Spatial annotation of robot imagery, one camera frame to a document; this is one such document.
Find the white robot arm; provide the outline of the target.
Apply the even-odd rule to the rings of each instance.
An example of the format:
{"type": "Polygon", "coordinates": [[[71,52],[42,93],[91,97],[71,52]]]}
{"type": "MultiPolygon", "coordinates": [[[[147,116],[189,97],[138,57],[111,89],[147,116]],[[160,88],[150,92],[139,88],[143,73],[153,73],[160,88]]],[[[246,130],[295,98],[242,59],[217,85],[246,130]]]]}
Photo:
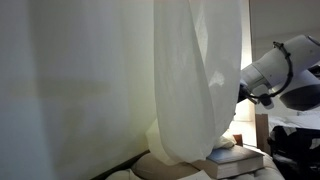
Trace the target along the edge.
{"type": "Polygon", "coordinates": [[[320,61],[320,43],[299,35],[274,48],[241,71],[238,101],[245,99],[273,108],[278,97],[289,109],[306,111],[320,106],[320,82],[311,72],[320,61]]]}

